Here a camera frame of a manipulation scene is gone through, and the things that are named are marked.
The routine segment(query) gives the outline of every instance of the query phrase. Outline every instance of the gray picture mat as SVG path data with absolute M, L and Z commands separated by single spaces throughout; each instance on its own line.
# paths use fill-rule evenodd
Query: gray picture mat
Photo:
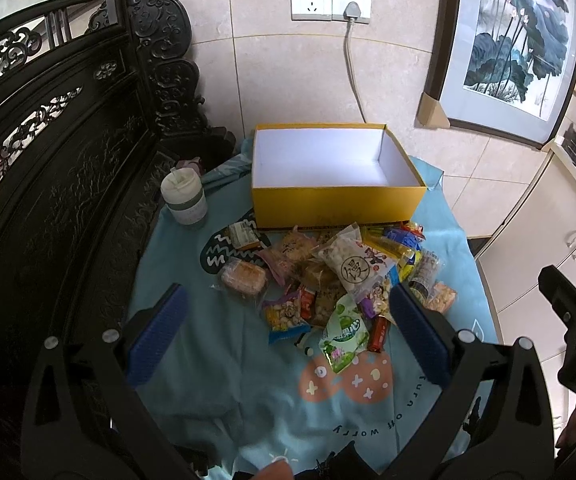
M 489 95 L 463 88 L 463 81 L 470 63 L 472 45 L 477 33 L 479 4 L 480 0 L 460 0 L 459 2 L 457 27 L 440 103 L 449 119 L 479 124 L 543 144 L 548 141 L 557 123 L 575 70 L 576 0 L 574 28 L 571 34 L 568 59 L 562 74 L 561 91 L 555 100 L 548 121 Z

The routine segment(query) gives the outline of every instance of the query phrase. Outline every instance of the green snack package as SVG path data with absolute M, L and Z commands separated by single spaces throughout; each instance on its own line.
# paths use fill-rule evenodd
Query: green snack package
M 353 297 L 346 294 L 337 301 L 319 341 L 319 348 L 334 373 L 339 374 L 350 366 L 357 354 L 366 350 L 369 336 Z

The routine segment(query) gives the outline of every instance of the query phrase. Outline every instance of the wall socket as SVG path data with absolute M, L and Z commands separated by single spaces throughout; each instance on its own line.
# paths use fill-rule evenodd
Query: wall socket
M 370 7 L 372 7 L 372 0 L 332 0 L 332 19 L 341 22 L 346 22 L 343 15 L 345 8 L 350 2 L 357 2 L 359 10 L 361 10 L 361 17 L 357 18 L 357 23 L 370 23 Z
M 332 19 L 332 0 L 290 0 L 293 20 Z

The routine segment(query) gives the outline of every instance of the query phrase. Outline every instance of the silver screw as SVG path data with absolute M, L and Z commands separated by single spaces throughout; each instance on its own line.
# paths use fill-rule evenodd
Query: silver screw
M 53 335 L 47 337 L 46 340 L 43 342 L 43 346 L 45 346 L 45 348 L 47 348 L 48 350 L 56 348 L 56 345 L 58 345 L 58 338 L 56 338 L 56 336 Z
M 457 332 L 457 337 L 462 343 L 473 343 L 477 338 L 470 330 L 464 329 Z
M 114 328 L 109 328 L 108 330 L 103 332 L 101 338 L 106 343 L 114 343 L 119 338 L 119 331 Z
M 527 337 L 521 336 L 519 338 L 519 346 L 524 350 L 530 350 L 532 348 L 532 341 Z

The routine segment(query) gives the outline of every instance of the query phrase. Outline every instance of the open cardboard box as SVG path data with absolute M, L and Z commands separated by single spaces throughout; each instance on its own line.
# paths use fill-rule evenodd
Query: open cardboard box
M 410 220 L 426 190 L 385 124 L 260 124 L 254 149 L 260 229 Z

